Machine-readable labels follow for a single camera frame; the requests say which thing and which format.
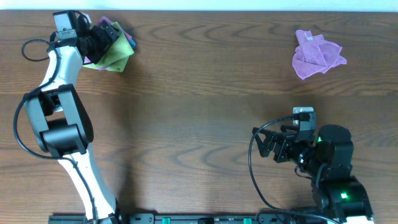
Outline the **green microfiber cloth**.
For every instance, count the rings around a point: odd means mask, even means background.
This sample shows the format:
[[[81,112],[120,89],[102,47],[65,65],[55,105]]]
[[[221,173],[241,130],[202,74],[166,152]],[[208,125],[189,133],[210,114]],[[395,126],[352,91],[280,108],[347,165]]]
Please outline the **green microfiber cloth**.
[[[122,58],[129,57],[134,54],[134,50],[131,47],[129,41],[132,40],[132,36],[129,35],[120,25],[118,22],[112,22],[107,17],[102,17],[97,24],[100,25],[103,21],[108,22],[114,28],[117,28],[122,31],[122,36],[120,36],[117,41],[109,48],[109,50],[104,54],[101,60],[98,63],[99,65],[109,65],[117,60]],[[91,64],[90,60],[86,57],[85,63]]]

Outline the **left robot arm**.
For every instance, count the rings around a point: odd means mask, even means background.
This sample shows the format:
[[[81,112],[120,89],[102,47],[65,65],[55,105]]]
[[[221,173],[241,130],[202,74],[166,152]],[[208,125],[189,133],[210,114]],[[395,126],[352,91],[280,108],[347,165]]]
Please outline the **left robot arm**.
[[[83,217],[51,217],[51,222],[122,223],[116,197],[106,186],[94,157],[93,125],[75,89],[85,60],[98,63],[121,37],[121,30],[106,21],[93,26],[89,16],[80,11],[55,12],[53,18],[57,30],[46,42],[47,72],[18,106],[25,109],[43,153],[28,147],[24,150],[58,161],[83,201]]]

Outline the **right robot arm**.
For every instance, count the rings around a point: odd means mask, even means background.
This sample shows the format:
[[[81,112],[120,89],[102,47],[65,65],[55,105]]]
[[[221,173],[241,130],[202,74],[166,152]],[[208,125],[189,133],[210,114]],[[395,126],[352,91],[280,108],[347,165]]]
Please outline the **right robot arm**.
[[[274,153],[277,163],[292,161],[310,179],[315,207],[274,211],[287,223],[372,223],[373,211],[364,186],[352,175],[354,151],[348,129],[328,124],[283,125],[279,132],[253,128],[261,157]]]

